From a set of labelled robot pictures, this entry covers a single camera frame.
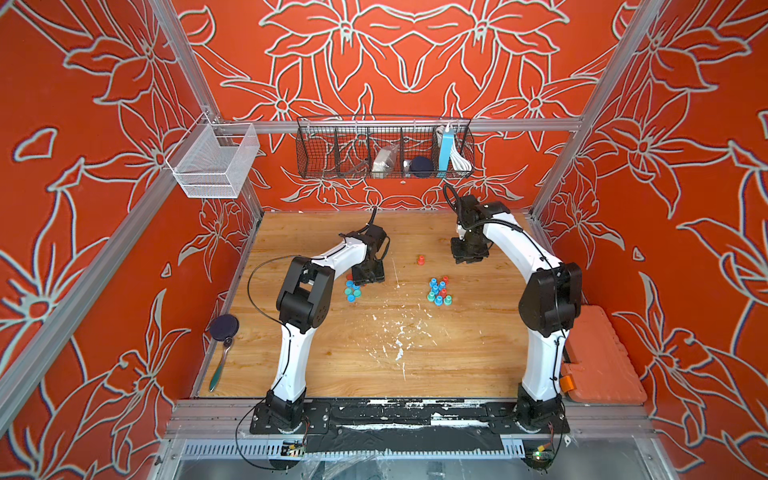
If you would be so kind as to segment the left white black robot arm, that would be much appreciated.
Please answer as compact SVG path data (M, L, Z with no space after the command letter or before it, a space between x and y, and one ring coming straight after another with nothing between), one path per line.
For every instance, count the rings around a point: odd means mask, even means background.
M291 258L276 299L282 326L277 373L255 419L285 432L303 424L311 345L330 312L335 281L351 275L348 295L357 298L362 286L385 280L389 236L375 218L372 214L362 228L342 233L340 243L324 253Z

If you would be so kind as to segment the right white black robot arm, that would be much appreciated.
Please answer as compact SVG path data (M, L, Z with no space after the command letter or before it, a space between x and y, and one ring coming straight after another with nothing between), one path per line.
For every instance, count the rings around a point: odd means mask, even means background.
M528 331L528 346L514 419L523 431L536 433L564 415L560 369L567 338L581 313L581 268L548 252L503 203L461 196L449 184L443 195L456 214L457 236L450 242L455 262L480 262L496 246L526 282L518 313Z

